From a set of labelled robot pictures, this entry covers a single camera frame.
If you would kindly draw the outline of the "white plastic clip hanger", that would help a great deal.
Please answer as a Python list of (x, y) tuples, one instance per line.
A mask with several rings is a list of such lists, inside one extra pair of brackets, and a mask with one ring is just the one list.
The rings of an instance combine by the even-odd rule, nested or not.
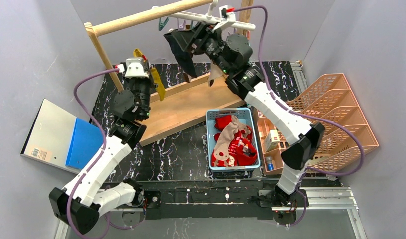
[[(213, 10), (218, 4), (218, 0), (213, 0), (209, 4), (209, 8), (207, 10), (206, 14), (199, 14), (199, 13), (192, 13), (192, 12), (187, 12), (187, 11), (181, 11), (174, 13), (172, 15), (168, 15), (168, 17), (174, 17), (174, 18), (179, 18), (179, 19), (185, 19), (191, 22), (203, 22), (209, 25), (213, 25), (216, 23), (216, 20), (219, 19), (219, 17), (213, 16)], [(231, 28), (235, 29), (240, 29), (240, 30), (247, 30), (247, 31), (253, 31), (255, 30), (256, 26), (251, 23), (246, 23), (242, 21), (238, 21), (236, 18), (236, 22), (230, 26)]]

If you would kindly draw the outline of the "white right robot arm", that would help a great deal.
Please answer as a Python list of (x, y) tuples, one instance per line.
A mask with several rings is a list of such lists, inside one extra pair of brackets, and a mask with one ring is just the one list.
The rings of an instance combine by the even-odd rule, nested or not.
[(281, 154), (284, 168), (275, 191), (293, 195), (308, 161), (320, 147), (325, 127), (297, 115), (268, 88), (266, 77), (249, 63), (253, 51), (245, 36), (232, 34), (222, 39), (220, 29), (199, 23), (193, 29), (173, 30), (165, 37), (189, 57), (207, 55), (227, 75), (226, 84), (231, 92), (259, 110), (278, 128), (289, 148)]

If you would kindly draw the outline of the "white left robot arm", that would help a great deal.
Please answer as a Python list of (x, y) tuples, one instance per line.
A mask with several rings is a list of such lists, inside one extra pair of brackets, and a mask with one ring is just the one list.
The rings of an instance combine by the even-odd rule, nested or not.
[(100, 192), (99, 189), (112, 170), (138, 145), (146, 126), (142, 121), (149, 118), (150, 90), (152, 88), (165, 93), (160, 75), (156, 68), (123, 67), (101, 72), (123, 73), (128, 83), (126, 90), (117, 92), (113, 97), (114, 125), (108, 133), (98, 127), (103, 143), (79, 174), (62, 189), (54, 188), (49, 200), (55, 216), (68, 224), (73, 231), (85, 238), (104, 216), (118, 206), (147, 207), (142, 185), (133, 179), (126, 179), (117, 186)]

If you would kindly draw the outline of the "lilac clothespin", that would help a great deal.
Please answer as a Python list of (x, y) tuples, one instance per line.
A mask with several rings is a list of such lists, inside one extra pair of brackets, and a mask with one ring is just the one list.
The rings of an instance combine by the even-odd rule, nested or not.
[(185, 19), (177, 19), (177, 28), (179, 30), (185, 30), (186, 29), (186, 20)]

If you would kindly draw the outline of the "mustard yellow sock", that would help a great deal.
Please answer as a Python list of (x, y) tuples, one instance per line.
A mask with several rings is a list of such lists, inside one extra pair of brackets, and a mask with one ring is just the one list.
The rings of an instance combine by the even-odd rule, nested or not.
[(133, 56), (141, 57), (144, 63), (147, 64), (147, 68), (153, 81), (154, 88), (159, 95), (160, 101), (163, 101), (166, 94), (166, 89), (164, 87), (164, 84), (162, 83), (158, 70), (155, 67), (151, 66), (150, 61), (147, 59), (147, 57), (142, 53), (142, 51), (139, 48), (136, 48), (133, 51)]

